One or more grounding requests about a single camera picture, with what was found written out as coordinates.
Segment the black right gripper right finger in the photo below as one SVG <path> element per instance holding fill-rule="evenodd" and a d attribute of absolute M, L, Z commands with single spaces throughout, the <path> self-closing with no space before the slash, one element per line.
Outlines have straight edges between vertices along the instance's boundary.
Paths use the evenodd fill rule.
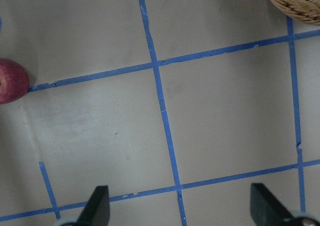
<path fill-rule="evenodd" d="M 256 226 L 288 226 L 295 219 L 263 183 L 250 185 L 250 216 Z"/>

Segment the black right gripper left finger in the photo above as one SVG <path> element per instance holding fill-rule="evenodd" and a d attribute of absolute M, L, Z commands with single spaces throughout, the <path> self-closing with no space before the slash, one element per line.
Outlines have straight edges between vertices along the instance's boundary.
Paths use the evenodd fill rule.
<path fill-rule="evenodd" d="M 107 226 L 110 221 L 109 188 L 97 186 L 76 220 L 76 226 Z"/>

